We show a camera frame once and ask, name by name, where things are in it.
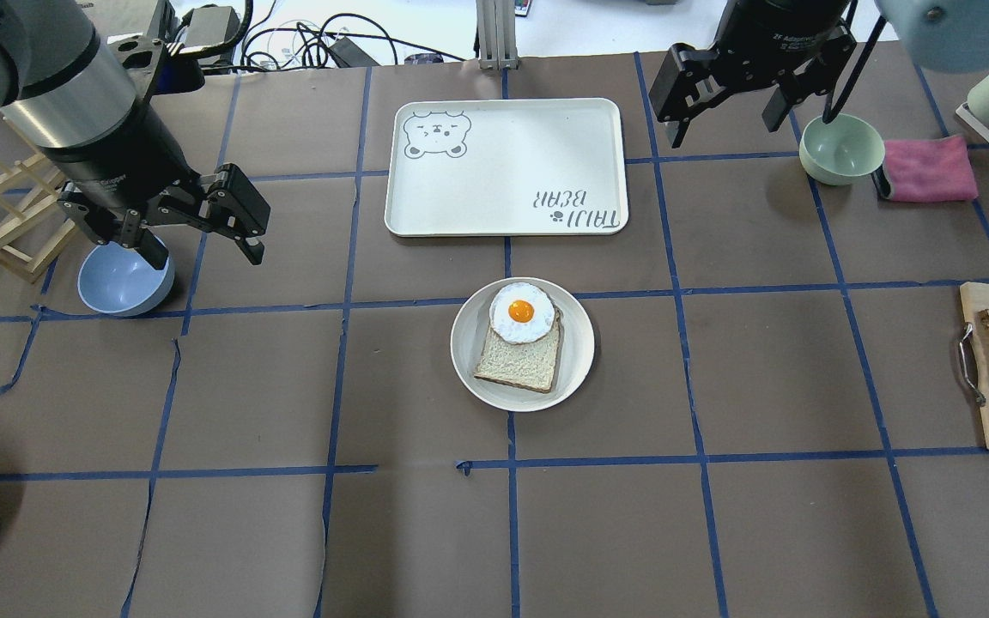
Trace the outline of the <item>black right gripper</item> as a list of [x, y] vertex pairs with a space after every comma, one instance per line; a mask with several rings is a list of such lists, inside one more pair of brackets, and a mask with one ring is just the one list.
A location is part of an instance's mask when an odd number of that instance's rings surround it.
[[675, 43], [648, 91], [672, 148], [692, 120], [734, 91], [776, 86], [762, 110], [769, 132], [810, 95], [834, 88], [856, 40], [841, 17], [848, 1], [730, 1], [711, 48]]

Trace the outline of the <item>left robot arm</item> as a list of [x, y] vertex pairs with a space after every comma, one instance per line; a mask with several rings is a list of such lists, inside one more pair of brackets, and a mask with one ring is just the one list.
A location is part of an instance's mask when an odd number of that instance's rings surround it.
[[199, 60], [235, 42], [110, 45], [75, 1], [0, 1], [0, 116], [66, 176], [58, 206], [91, 242], [136, 251], [160, 270], [168, 250], [153, 228], [189, 226], [262, 263], [270, 205], [258, 188], [231, 163], [196, 172], [150, 105], [166, 65], [188, 70], [197, 89]]

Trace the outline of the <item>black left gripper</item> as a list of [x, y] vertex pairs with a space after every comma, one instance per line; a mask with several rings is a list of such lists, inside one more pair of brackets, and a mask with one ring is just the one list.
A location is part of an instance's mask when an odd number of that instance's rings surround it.
[[206, 179], [189, 167], [133, 167], [107, 179], [70, 181], [58, 206], [91, 242], [117, 242], [157, 271], [167, 267], [169, 250], [149, 227], [218, 233], [259, 265], [271, 216], [270, 204], [235, 164], [220, 165]]

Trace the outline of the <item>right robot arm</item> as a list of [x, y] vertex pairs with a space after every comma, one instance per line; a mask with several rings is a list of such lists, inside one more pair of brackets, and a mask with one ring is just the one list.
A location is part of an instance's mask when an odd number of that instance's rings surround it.
[[852, 35], [852, 1], [730, 1], [708, 48], [676, 43], [648, 91], [673, 148], [700, 113], [735, 94], [772, 89], [762, 111], [780, 128], [810, 95], [824, 98], [822, 120], [840, 116], [885, 27], [915, 63], [938, 73], [989, 68], [989, 1], [879, 1], [864, 46]]

